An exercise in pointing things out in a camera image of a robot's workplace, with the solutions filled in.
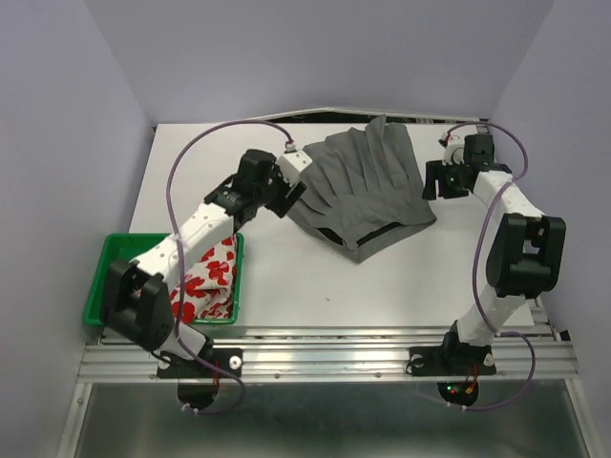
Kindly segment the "grey pleated skirt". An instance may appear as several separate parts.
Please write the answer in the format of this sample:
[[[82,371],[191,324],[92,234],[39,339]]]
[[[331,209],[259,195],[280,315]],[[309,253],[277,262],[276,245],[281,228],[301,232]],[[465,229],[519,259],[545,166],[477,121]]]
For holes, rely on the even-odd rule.
[[[381,115],[304,152],[312,164],[288,216],[348,260],[361,263],[436,223],[404,125]]]

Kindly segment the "white red floral skirt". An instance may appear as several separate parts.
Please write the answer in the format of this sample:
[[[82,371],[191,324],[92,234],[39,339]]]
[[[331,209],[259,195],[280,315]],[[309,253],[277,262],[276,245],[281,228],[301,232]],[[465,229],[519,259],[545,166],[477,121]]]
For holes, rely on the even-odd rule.
[[[228,320],[233,313],[238,240],[224,239],[210,248],[184,276],[181,320]]]

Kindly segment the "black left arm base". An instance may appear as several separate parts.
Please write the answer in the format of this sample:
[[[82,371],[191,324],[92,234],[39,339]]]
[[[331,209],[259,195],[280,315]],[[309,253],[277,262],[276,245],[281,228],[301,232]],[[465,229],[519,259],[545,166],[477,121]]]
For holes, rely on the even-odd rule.
[[[218,414],[236,408],[245,398],[243,350],[238,347],[203,349],[207,365],[169,352],[153,356],[158,360],[159,379],[178,380],[182,411],[196,416]]]

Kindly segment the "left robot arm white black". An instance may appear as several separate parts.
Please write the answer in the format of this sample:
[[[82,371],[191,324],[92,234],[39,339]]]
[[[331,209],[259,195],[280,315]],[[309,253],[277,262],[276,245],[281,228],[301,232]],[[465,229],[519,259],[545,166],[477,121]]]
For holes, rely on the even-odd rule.
[[[182,226],[132,260],[112,262],[103,287],[100,319],[105,327],[154,353],[170,353],[190,375],[212,364],[212,341],[172,311],[170,293],[186,271],[218,243],[236,234],[260,208],[282,218],[305,191],[303,151],[274,156],[246,151],[226,178]]]

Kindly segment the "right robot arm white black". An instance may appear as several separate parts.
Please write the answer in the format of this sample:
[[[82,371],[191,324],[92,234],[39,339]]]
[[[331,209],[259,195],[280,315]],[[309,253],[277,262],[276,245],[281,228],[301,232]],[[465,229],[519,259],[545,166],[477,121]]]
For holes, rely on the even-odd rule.
[[[474,360],[471,346],[490,345],[525,302],[558,283],[566,223],[539,210],[517,186],[510,168],[495,161],[487,134],[444,134],[443,158],[426,164],[422,198],[473,195],[486,207],[474,253],[474,305],[455,323],[458,340],[443,344],[439,361],[460,372]]]

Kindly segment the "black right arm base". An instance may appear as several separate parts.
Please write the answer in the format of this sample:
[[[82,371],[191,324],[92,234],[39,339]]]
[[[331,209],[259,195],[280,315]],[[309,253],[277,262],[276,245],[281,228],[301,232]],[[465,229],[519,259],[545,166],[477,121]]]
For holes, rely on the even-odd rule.
[[[479,395],[479,377],[496,374],[491,346],[462,343],[453,323],[437,346],[408,348],[405,371],[414,377],[458,377],[458,381],[439,382],[438,392],[450,405],[472,407]]]

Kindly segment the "green plastic tray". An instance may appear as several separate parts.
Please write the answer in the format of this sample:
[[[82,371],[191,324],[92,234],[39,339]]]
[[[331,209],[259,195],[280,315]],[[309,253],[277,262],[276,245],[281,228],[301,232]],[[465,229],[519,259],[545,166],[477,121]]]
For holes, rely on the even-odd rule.
[[[101,249],[101,254],[95,270],[89,297],[85,305],[83,322],[89,326],[100,327],[100,311],[102,305],[103,283],[107,268],[117,259],[131,260],[158,245],[166,235],[164,233],[114,233],[108,236]],[[234,323],[240,310],[240,288],[242,279],[242,260],[244,252],[244,237],[236,235],[238,240],[237,278],[234,290],[233,313],[228,320],[208,321],[195,320],[192,324],[225,325]]]

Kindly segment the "aluminium rail frame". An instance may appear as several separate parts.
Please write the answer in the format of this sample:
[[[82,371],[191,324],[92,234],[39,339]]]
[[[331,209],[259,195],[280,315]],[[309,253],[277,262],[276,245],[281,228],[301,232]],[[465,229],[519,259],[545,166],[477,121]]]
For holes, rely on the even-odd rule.
[[[414,377],[406,363],[411,346],[431,345],[437,333],[405,329],[351,329],[340,335],[323,329],[247,329],[235,338],[217,339],[215,348],[243,350],[242,381],[247,385],[272,383],[406,383],[458,381],[458,377]],[[602,457],[603,447],[579,381],[572,344],[551,333],[537,332],[524,343],[502,338],[493,346],[496,374],[479,381],[563,380],[569,391],[587,451]],[[157,377],[158,360],[134,344],[105,337],[86,346],[65,422],[58,456],[73,457],[95,384],[177,383]]]

